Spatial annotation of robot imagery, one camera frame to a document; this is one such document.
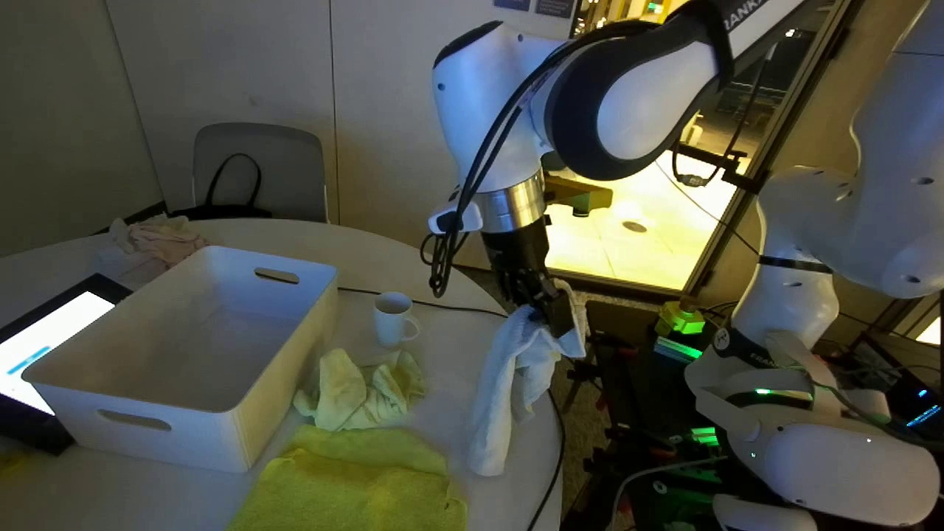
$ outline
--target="bright light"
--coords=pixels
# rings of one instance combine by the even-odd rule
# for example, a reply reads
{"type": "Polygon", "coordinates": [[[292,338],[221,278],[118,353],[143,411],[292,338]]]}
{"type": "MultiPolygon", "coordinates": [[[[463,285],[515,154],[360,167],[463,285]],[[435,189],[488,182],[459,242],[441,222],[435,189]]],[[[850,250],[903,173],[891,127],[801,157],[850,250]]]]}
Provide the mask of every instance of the bright light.
{"type": "MultiPolygon", "coordinates": [[[[714,172],[690,157],[674,163],[680,173],[708,176],[714,172]]],[[[688,285],[733,198],[733,185],[718,176],[699,189],[674,182],[673,154],[657,157],[630,181],[603,182],[603,189],[612,191],[612,204],[586,219],[574,219],[568,204],[547,204],[553,219],[547,269],[665,293],[688,285]]]]}
{"type": "Polygon", "coordinates": [[[925,324],[922,332],[916,337],[916,341],[941,346],[941,318],[935,318],[932,324],[925,324]]]}
{"type": "Polygon", "coordinates": [[[56,346],[89,327],[93,318],[106,316],[111,307],[114,304],[83,293],[50,316],[31,321],[16,337],[0,341],[0,393],[34,411],[53,412],[50,405],[19,374],[56,346]]]}

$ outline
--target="chair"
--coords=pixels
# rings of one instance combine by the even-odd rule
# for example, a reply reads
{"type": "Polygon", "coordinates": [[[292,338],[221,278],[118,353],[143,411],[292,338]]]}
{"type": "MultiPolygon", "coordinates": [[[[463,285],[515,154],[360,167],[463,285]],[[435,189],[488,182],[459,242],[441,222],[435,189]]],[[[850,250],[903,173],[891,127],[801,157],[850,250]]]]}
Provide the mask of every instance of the chair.
{"type": "Polygon", "coordinates": [[[195,207],[210,189],[216,207],[246,207],[257,195],[254,207],[275,219],[326,222],[320,142],[304,129],[207,123],[195,138],[195,207]]]}

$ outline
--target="screen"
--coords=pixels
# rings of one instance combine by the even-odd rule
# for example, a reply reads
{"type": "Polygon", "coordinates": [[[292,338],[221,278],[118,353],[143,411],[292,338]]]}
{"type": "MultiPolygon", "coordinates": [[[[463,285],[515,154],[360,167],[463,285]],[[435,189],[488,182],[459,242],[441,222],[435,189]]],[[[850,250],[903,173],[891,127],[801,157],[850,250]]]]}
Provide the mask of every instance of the screen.
{"type": "Polygon", "coordinates": [[[24,372],[56,346],[106,316],[111,307],[111,301],[93,293],[80,293],[68,304],[0,341],[0,394],[53,415],[50,405],[34,393],[31,384],[24,380],[24,372]]]}

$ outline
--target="white plastic bin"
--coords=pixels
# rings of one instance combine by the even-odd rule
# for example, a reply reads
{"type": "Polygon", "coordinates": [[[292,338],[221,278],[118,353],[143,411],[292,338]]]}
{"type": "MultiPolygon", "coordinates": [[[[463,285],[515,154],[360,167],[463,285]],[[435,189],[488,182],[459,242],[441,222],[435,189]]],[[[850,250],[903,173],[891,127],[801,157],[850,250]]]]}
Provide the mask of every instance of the white plastic bin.
{"type": "Polygon", "coordinates": [[[334,321],[334,265],[202,247],[24,377],[80,446],[242,471],[334,321]]]}

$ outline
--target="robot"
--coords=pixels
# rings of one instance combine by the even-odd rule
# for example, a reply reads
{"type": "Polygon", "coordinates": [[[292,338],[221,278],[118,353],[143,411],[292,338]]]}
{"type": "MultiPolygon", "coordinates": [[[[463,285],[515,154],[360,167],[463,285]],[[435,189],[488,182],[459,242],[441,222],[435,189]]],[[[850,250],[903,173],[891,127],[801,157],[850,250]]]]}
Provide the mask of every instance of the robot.
{"type": "MultiPolygon", "coordinates": [[[[450,204],[429,214],[432,293],[463,237],[480,232],[513,304],[552,331],[571,321],[541,269],[539,154],[593,181],[630,176],[730,77],[733,61],[782,32],[801,0],[690,0],[662,26],[640,21],[547,42],[484,23],[441,48],[432,95],[459,167],[450,204]]],[[[860,181],[794,167],[758,195],[764,250],[730,324],[685,380],[696,411],[782,506],[718,492],[721,527],[813,527],[808,511],[870,526],[922,521],[941,496],[932,453],[873,418],[879,393],[841,390],[810,346],[838,316],[832,273],[893,297],[944,288],[944,2],[928,0],[891,54],[856,117],[860,181]],[[806,390],[810,408],[730,405],[744,390],[806,390]]]]}

